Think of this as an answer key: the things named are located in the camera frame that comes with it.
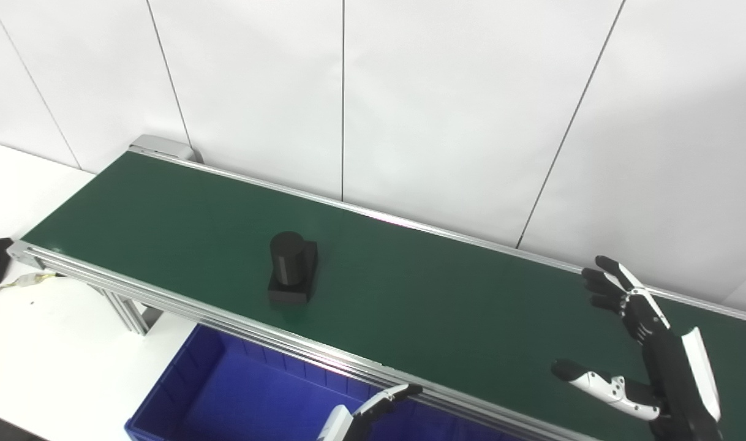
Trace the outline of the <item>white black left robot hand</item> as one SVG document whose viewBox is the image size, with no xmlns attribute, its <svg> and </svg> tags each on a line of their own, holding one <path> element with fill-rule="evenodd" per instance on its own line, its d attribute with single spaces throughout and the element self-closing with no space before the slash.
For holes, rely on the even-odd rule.
<svg viewBox="0 0 746 441">
<path fill-rule="evenodd" d="M 393 412 L 397 402 L 421 393 L 422 385 L 402 383 L 373 394 L 354 412 L 345 405 L 337 405 L 323 424 L 317 440 L 367 440 L 375 422 L 384 414 Z"/>
</svg>

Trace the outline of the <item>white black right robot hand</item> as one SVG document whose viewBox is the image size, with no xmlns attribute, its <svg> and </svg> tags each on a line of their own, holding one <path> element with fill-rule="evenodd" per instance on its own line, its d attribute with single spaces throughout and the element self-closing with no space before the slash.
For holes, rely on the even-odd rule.
<svg viewBox="0 0 746 441">
<path fill-rule="evenodd" d="M 605 255 L 583 268 L 591 305 L 620 317 L 639 344 L 648 382 L 636 382 L 558 358 L 551 372 L 609 407 L 649 424 L 656 440 L 721 440 L 720 396 L 698 327 L 673 331 L 650 289 Z"/>
</svg>

